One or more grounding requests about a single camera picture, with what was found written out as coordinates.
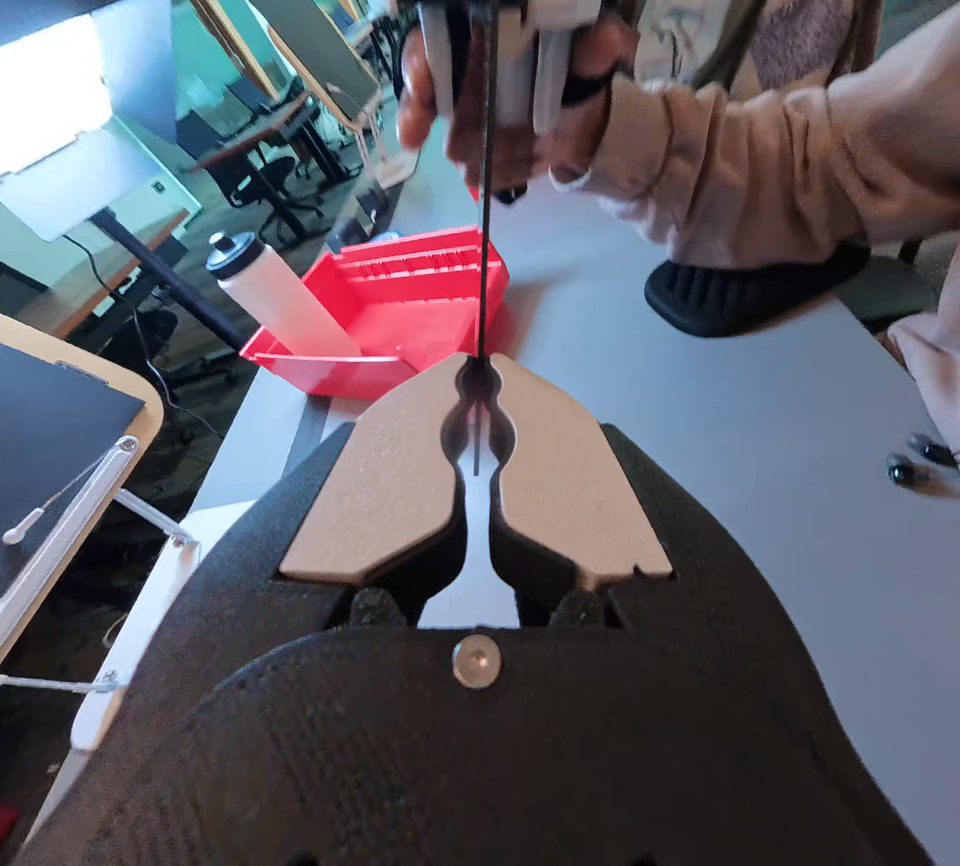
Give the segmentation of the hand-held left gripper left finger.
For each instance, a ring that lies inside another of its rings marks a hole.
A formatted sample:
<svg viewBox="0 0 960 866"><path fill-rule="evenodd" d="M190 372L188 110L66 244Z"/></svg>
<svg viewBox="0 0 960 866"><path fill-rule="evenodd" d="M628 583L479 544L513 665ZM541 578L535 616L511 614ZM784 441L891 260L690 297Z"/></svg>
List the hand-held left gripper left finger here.
<svg viewBox="0 0 960 866"><path fill-rule="evenodd" d="M372 583L454 520L469 410L468 354L405 380L360 414L279 572L319 583Z"/></svg>

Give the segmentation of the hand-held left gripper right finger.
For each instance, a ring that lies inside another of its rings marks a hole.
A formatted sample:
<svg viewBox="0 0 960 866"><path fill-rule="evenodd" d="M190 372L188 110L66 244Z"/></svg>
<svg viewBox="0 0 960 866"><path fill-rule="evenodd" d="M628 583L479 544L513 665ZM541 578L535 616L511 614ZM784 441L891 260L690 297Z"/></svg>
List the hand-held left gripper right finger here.
<svg viewBox="0 0 960 866"><path fill-rule="evenodd" d="M666 549L594 415L508 356L489 363L507 428L497 477L507 533L544 548L574 583L669 576Z"/></svg>

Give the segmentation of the white bottle with black cap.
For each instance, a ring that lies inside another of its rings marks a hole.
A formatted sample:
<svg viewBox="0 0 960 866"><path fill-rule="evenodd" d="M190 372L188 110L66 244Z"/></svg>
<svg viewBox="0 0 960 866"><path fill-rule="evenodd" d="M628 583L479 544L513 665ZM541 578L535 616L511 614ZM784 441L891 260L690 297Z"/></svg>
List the white bottle with black cap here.
<svg viewBox="0 0 960 866"><path fill-rule="evenodd" d="M362 356L279 253L257 234L215 233L205 266L222 290L292 356Z"/></svg>

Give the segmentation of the shiny metal plate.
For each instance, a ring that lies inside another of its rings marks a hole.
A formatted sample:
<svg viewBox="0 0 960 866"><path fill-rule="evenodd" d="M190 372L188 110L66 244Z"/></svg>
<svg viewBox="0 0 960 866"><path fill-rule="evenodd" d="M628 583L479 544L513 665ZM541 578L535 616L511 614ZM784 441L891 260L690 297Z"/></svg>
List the shiny metal plate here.
<svg viewBox="0 0 960 866"><path fill-rule="evenodd" d="M489 304L488 270L491 234L491 213L494 184L494 158L496 150L497 102L498 102L498 44L500 0L488 0L486 19L486 100L483 136L482 181L481 181L481 244L478 298L477 355L472 374L473 387L473 462L472 476L479 477L481 465L481 439L484 408L489 396L487 376L487 315Z"/></svg>

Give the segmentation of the red plastic bin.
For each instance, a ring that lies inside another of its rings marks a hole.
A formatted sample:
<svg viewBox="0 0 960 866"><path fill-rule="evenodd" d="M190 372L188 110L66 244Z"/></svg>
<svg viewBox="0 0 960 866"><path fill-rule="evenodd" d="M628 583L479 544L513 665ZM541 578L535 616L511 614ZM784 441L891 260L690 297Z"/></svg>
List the red plastic bin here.
<svg viewBox="0 0 960 866"><path fill-rule="evenodd" d="M453 354L477 355L481 229L466 226L324 252L299 277L362 356L292 356L259 325L241 356L302 393L374 401ZM509 283L489 244L486 344Z"/></svg>

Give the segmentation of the white metal board stand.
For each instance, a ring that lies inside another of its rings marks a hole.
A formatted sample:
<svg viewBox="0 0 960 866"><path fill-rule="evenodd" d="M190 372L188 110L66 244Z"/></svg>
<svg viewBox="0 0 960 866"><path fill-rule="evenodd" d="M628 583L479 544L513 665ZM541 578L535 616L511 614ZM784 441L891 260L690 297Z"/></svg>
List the white metal board stand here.
<svg viewBox="0 0 960 866"><path fill-rule="evenodd" d="M353 122L353 135L366 176L384 190L405 183L417 171L421 150L388 153L378 116L383 92L370 97Z"/></svg>
<svg viewBox="0 0 960 866"><path fill-rule="evenodd" d="M71 745L84 753L102 742L174 599L254 503L236 500L192 510L176 522L121 487L135 456L144 451L130 432L81 441L78 452L58 451L53 440L2 440L2 659L9 656L109 503L125 507L165 537L145 586L93 680L27 679L12 677L8 668L2 668L2 684L82 697Z"/></svg>

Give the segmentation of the wooden edged office desk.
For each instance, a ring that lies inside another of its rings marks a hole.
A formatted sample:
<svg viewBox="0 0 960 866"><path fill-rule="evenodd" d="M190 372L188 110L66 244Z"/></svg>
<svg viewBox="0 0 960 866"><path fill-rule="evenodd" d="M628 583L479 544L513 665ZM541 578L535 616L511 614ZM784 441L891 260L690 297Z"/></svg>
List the wooden edged office desk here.
<svg viewBox="0 0 960 866"><path fill-rule="evenodd" d="M253 125L231 136L219 147L204 153L194 164L184 167L183 172L192 174L221 164L232 157L247 155L270 139L280 138L283 142L288 142L297 135L308 118L310 98L310 92L305 91L269 115L260 116Z"/></svg>

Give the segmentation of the black office chair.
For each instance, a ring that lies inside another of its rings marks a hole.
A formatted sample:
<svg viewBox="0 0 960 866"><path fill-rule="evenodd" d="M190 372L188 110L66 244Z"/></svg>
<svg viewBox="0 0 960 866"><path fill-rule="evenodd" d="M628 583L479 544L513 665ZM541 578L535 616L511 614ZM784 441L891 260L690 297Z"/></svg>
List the black office chair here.
<svg viewBox="0 0 960 866"><path fill-rule="evenodd" d="M192 164L228 139L218 134L195 111L179 119L175 123L175 131L176 145L188 155ZM297 213L311 212L318 219L322 219L323 211L317 201L300 202L292 199L288 194L286 179L293 171L294 163L288 163L286 158L281 157L270 162L262 162L260 165L254 164L251 155L257 153L265 142L247 155L232 157L221 164L212 165L209 169L198 172L207 173L212 178L224 199L235 210L261 203L267 204L270 207L270 214L261 226L259 236L263 237L270 225L275 225L277 228L284 225L292 237L281 240L280 246L282 249L289 249L322 234L322 231L317 228L311 230L306 227Z"/></svg>

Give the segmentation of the dark office chair seat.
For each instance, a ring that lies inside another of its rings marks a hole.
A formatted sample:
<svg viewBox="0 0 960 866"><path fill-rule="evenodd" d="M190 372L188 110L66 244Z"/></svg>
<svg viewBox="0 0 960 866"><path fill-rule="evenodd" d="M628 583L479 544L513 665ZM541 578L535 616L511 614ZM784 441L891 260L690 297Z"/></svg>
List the dark office chair seat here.
<svg viewBox="0 0 960 866"><path fill-rule="evenodd" d="M871 257L834 293L871 334L884 332L903 318L931 311L939 301L939 294L912 264L880 256Z"/></svg>

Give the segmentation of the black wired earphones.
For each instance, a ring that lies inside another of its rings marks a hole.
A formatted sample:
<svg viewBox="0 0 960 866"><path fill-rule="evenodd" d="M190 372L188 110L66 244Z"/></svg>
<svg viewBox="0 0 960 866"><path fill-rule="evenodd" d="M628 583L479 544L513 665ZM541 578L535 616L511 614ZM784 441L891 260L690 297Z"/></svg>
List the black wired earphones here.
<svg viewBox="0 0 960 866"><path fill-rule="evenodd" d="M958 495L958 450L919 432L907 437L906 447L907 452L893 452L886 458L886 473L895 486L930 496Z"/></svg>

